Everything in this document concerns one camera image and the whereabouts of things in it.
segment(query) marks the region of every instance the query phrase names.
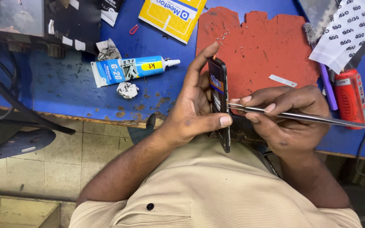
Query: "blue workbench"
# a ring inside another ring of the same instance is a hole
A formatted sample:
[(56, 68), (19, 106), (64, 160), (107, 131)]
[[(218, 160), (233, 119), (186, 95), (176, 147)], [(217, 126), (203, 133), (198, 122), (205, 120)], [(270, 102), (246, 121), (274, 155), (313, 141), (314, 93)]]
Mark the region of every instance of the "blue workbench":
[[(122, 57), (135, 58), (161, 55), (164, 58), (180, 59), (181, 64), (166, 69), (161, 75), (133, 80), (140, 89), (133, 99), (124, 99), (116, 92), (117, 85), (96, 88), (89, 62), (82, 62), (78, 52), (67, 52), (65, 59), (48, 57), (45, 51), (34, 50), (29, 54), (17, 54), (22, 69), (19, 100), (35, 111), (80, 117), (93, 121), (116, 121), (128, 124), (145, 122), (154, 112), (167, 115), (180, 92), (186, 69), (195, 57), (197, 27), (187, 45), (140, 21), (138, 14), (143, 0), (126, 0), (114, 27), (102, 21), (101, 39), (111, 38)], [(208, 8), (223, 6), (236, 11), (241, 22), (250, 11), (265, 11), (271, 19), (277, 14), (300, 15), (292, 0), (209, 0)], [(129, 30), (136, 24), (134, 35)], [(7, 55), (0, 59), (9, 66)], [(365, 56), (358, 67), (365, 90)], [(0, 70), (1, 80), (6, 81)], [(9, 104), (0, 96), (0, 106)], [(332, 126), (324, 137), (319, 150), (355, 155), (364, 130), (347, 130)], [(365, 146), (362, 156), (365, 157)]]

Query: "crumpled paper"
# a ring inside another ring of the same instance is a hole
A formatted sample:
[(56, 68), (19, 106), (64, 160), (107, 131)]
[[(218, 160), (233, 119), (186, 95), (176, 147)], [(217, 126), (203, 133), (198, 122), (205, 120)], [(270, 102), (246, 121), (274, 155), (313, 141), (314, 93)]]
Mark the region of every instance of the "crumpled paper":
[(96, 45), (99, 50), (99, 55), (98, 55), (99, 61), (122, 58), (120, 56), (119, 50), (116, 48), (116, 45), (114, 44), (112, 39), (98, 42), (96, 43)]
[(123, 96), (126, 99), (134, 98), (138, 95), (139, 88), (130, 82), (124, 81), (119, 83), (118, 88), (116, 89), (119, 95)]
[(365, 0), (343, 0), (309, 59), (339, 74), (365, 41)]

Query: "metal tweezers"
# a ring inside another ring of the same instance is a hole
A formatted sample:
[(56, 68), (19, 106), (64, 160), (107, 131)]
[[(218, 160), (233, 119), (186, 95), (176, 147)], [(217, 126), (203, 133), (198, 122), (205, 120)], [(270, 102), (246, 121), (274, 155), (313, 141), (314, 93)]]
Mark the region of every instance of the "metal tweezers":
[[(245, 107), (238, 104), (227, 104), (229, 108), (241, 110), (245, 112), (255, 112), (260, 114), (265, 114), (264, 109), (259, 107)], [(365, 123), (359, 123), (359, 122), (351, 122), (351, 121), (344, 121), (335, 119), (332, 117), (322, 117), (322, 116), (316, 116), (316, 115), (308, 115), (308, 114), (301, 114), (301, 113), (294, 113), (294, 112), (283, 112), (279, 115), (276, 115), (276, 117), (282, 117), (287, 119), (294, 119), (299, 121), (310, 121), (310, 122), (322, 122), (322, 123), (328, 123), (328, 124), (335, 124), (340, 126), (347, 126), (347, 127), (361, 127), (365, 128)]]

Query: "man's right hand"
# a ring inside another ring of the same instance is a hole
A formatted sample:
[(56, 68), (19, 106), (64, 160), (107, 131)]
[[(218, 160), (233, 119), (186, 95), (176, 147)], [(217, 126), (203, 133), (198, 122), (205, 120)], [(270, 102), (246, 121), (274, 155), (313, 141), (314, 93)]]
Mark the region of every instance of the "man's right hand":
[(330, 116), (326, 100), (315, 86), (307, 85), (301, 89), (290, 86), (264, 88), (241, 99), (231, 99), (230, 102), (246, 107), (266, 106), (266, 115), (243, 111), (238, 113), (245, 114), (270, 149), (283, 159), (303, 157), (302, 155), (313, 152), (330, 127), (317, 122), (274, 117), (289, 109), (297, 109), (305, 114)]

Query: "shirt button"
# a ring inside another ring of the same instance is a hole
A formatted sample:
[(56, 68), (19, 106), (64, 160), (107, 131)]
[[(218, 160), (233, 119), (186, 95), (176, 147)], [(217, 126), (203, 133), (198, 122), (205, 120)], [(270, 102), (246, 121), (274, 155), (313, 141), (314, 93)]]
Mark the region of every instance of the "shirt button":
[(146, 206), (146, 208), (147, 208), (147, 210), (153, 210), (153, 208), (155, 207), (155, 205), (154, 204), (152, 204), (152, 203), (149, 203), (147, 206)]

